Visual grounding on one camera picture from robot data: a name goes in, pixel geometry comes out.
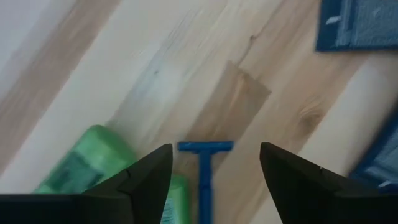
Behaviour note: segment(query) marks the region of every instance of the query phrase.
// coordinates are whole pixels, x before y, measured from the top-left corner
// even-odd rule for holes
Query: wooden floor
[[[398,97],[398,56],[313,51],[319,3],[53,3],[65,18],[24,69],[30,38],[0,73],[0,192],[31,192],[105,124],[140,157],[169,142],[235,140],[214,158],[215,223],[280,223],[260,143],[345,175]],[[174,171],[190,179],[195,210],[196,157],[175,152]]]

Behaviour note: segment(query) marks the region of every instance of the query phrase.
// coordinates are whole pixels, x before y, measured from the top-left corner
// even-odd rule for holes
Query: green bottle
[[[36,194],[80,194],[135,163],[129,144],[112,130],[90,127],[50,175]],[[172,175],[162,224],[190,224],[186,178]]]

